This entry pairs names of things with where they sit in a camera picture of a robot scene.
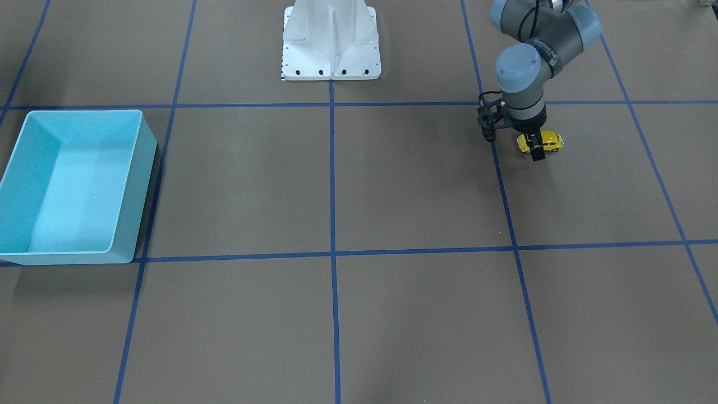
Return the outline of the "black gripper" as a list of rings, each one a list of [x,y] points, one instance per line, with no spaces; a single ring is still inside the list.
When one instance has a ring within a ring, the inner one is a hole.
[[[546,105],[543,104],[541,109],[538,109],[538,105],[525,110],[513,110],[510,108],[509,117],[514,130],[525,134],[526,145],[532,161],[536,163],[545,159],[544,144],[540,131],[547,121]]]

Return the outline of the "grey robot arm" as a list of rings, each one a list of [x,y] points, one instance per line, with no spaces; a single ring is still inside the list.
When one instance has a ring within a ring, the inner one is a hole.
[[[517,41],[495,62],[502,108],[526,140],[532,161],[541,161],[544,85],[599,39],[602,21],[591,7],[572,1],[495,1],[490,20]]]

